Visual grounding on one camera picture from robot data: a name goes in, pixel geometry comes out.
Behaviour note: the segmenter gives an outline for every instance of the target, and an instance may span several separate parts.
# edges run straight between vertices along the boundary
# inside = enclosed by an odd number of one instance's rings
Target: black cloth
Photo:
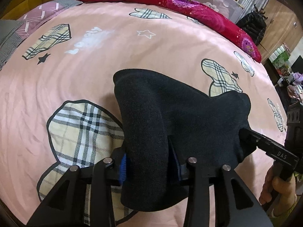
[[[256,148],[239,142],[249,128],[250,100],[230,91],[209,97],[160,73],[125,69],[114,75],[127,155],[121,202],[138,211],[158,211],[187,197],[185,187],[169,183],[168,137],[184,156],[206,166],[235,168]]]
[[[240,19],[236,25],[252,38],[255,45],[260,44],[266,31],[266,23],[261,14],[251,12]]]

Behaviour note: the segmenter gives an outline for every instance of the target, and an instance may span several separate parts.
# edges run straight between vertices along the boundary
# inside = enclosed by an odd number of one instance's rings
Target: wall
[[[291,53],[289,63],[292,65],[300,55],[303,57],[303,37]]]

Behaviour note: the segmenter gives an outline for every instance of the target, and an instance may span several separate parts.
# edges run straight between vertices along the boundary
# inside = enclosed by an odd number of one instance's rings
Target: white star outline
[[[144,31],[137,31],[138,33],[138,36],[146,36],[148,39],[151,39],[152,36],[155,36],[156,34],[155,33],[152,33],[150,32],[150,30],[144,30]]]

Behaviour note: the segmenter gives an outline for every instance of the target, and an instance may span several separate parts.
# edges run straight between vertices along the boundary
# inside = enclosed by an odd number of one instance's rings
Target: human hand
[[[296,181],[292,175],[289,182],[283,181],[279,177],[274,177],[273,168],[271,167],[265,176],[263,189],[259,198],[261,205],[272,200],[270,194],[272,188],[281,194],[278,204],[274,207],[274,215],[280,216],[287,212],[296,201]]]

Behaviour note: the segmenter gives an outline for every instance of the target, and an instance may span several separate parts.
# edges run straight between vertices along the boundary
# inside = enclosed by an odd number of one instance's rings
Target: black jacket
[[[266,23],[262,14],[251,12],[240,19],[236,25],[244,30],[256,45],[260,44],[266,30]]]

